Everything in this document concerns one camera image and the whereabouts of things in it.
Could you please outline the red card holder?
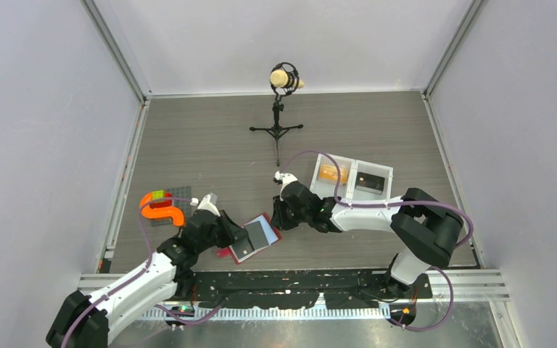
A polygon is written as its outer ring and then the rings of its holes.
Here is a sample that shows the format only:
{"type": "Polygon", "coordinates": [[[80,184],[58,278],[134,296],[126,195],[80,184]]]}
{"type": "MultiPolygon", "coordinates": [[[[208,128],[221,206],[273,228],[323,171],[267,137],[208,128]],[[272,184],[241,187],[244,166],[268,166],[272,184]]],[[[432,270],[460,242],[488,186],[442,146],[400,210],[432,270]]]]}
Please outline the red card holder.
{"type": "Polygon", "coordinates": [[[217,249],[217,257],[230,257],[239,265],[281,240],[279,230],[271,225],[271,219],[265,212],[242,227],[248,232],[248,236],[231,246],[217,249]]]}

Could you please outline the orange credit card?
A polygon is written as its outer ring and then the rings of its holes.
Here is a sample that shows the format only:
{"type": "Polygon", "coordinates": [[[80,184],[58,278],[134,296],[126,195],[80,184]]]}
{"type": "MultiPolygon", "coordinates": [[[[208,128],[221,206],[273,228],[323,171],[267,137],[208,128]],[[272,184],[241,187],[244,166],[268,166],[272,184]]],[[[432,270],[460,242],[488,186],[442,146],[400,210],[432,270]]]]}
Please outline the orange credit card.
{"type": "Polygon", "coordinates": [[[319,167],[317,179],[323,183],[345,185],[349,177],[349,167],[336,167],[333,164],[322,164],[319,167]]]}

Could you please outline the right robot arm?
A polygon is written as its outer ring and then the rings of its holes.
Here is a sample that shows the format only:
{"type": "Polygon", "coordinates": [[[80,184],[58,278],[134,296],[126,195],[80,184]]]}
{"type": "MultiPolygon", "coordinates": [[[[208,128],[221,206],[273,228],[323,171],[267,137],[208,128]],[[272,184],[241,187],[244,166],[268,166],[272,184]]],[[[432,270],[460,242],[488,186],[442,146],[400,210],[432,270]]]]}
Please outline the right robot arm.
{"type": "Polygon", "coordinates": [[[271,224],[288,231],[305,223],[320,233],[380,231],[404,243],[384,275],[387,292],[404,297],[431,267],[449,265],[466,219],[419,188],[387,201],[320,198],[299,181],[283,183],[273,198],[271,224]]]}

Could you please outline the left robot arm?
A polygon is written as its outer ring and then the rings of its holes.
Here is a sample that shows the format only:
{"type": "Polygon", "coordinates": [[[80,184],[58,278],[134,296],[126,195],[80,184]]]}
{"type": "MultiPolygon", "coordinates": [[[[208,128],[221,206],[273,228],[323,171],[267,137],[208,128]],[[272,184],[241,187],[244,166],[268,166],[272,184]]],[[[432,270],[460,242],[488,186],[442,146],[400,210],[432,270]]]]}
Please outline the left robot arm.
{"type": "Polygon", "coordinates": [[[68,295],[47,335],[50,347],[108,347],[135,319],[162,301],[187,299],[192,266],[207,249],[243,241],[248,232],[220,210],[198,209],[181,232],[161,243],[137,268],[90,294],[68,295]]]}

